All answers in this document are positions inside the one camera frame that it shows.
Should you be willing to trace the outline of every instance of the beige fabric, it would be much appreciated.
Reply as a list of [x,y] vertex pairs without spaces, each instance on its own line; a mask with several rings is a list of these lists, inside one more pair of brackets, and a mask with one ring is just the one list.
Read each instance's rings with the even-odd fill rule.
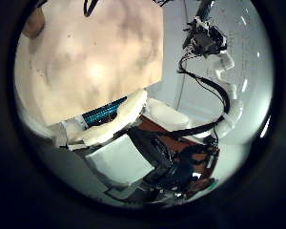
[[16,89],[36,120],[51,125],[159,81],[163,12],[153,1],[101,0],[90,17],[84,1],[43,6],[46,26],[21,36]]

